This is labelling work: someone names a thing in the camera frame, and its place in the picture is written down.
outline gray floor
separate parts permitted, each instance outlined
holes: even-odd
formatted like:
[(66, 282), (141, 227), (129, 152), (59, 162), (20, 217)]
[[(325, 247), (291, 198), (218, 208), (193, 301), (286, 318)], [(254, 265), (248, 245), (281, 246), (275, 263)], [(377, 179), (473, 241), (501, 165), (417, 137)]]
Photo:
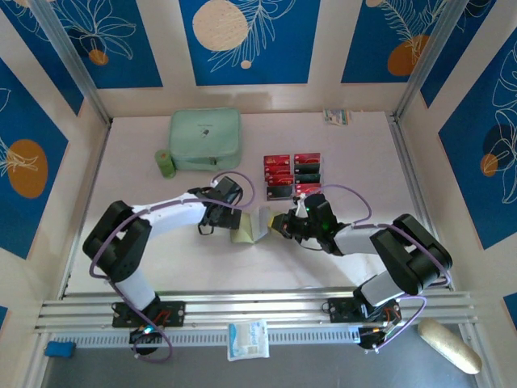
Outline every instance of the gray floor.
[(226, 348), (176, 348), (161, 365), (136, 361), (128, 349), (78, 349), (48, 363), (44, 388), (101, 387), (476, 387), (425, 344), (416, 327), (379, 355), (357, 345), (271, 346), (271, 358), (228, 362)]

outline mint green case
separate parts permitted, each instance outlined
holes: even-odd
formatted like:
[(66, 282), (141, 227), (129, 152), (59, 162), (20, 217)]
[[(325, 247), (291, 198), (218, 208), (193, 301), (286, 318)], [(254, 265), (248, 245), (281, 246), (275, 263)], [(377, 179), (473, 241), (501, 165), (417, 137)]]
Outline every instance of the mint green case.
[(234, 108), (187, 109), (170, 119), (176, 170), (230, 170), (241, 162), (241, 113)]

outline orange circle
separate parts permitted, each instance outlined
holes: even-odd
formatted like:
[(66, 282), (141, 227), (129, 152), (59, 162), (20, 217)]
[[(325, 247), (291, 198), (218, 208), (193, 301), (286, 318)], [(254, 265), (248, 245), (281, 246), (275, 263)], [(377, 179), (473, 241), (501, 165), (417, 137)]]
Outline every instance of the orange circle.
[(498, 171), (498, 159), (492, 154), (487, 154), (481, 160), (481, 172), (485, 176), (494, 176)]
[(107, 57), (106, 53), (96, 48), (88, 53), (88, 57), (90, 58), (90, 61), (99, 66), (104, 66), (109, 62), (109, 58)]
[(389, 54), (388, 71), (398, 77), (411, 75), (428, 40), (428, 35), (417, 35), (411, 41), (400, 43)]
[(28, 199), (40, 196), (48, 178), (47, 157), (41, 146), (28, 139), (15, 141), (9, 148), (7, 161), (11, 162), (7, 174), (12, 188)]

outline white table surface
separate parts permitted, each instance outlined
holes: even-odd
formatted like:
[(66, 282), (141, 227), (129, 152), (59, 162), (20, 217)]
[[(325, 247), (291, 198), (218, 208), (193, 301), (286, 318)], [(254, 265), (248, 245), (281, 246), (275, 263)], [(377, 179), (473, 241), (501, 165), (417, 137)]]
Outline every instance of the white table surface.
[[(174, 198), (189, 188), (208, 185), (211, 172), (179, 171), (163, 179), (154, 152), (167, 148), (170, 117), (128, 117), (113, 121), (95, 183), (81, 245), (109, 204), (123, 200), (144, 205)], [(373, 221), (392, 221), (414, 207), (383, 112), (357, 112), (348, 126), (326, 125), (321, 113), (242, 115), (242, 162), (237, 171), (252, 178), (255, 205), (287, 211), (288, 201), (266, 202), (263, 155), (321, 152), (324, 183), (346, 184), (362, 193), (373, 209)], [(246, 181), (244, 203), (250, 198)], [(326, 197), (340, 221), (366, 214), (364, 205), (342, 190)], [(67, 293), (110, 291), (88, 274), (90, 259), (78, 251)], [(198, 235), (196, 226), (171, 231), (149, 241), (141, 268), (157, 291), (299, 289), (359, 285), (382, 272), (375, 255), (333, 257), (305, 250), (278, 234), (256, 245), (232, 244), (228, 230)]]

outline red package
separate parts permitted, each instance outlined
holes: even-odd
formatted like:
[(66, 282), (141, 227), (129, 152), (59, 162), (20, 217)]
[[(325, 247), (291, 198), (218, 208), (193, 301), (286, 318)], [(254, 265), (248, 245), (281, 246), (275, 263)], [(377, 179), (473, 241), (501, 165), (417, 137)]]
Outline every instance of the red package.
[(267, 178), (267, 186), (289, 186), (294, 183), (292, 175), (272, 175)]
[(291, 168), (290, 166), (265, 166), (264, 167), (264, 176), (267, 180), (270, 176), (273, 175), (290, 175)]
[(295, 164), (319, 163), (322, 160), (322, 155), (319, 152), (312, 154), (294, 154)]
[(305, 183), (305, 184), (297, 184), (295, 186), (296, 195), (300, 194), (314, 194), (317, 192), (321, 192), (320, 188), (322, 187), (321, 183)]
[(264, 166), (290, 166), (291, 157), (289, 155), (266, 155), (264, 156)]

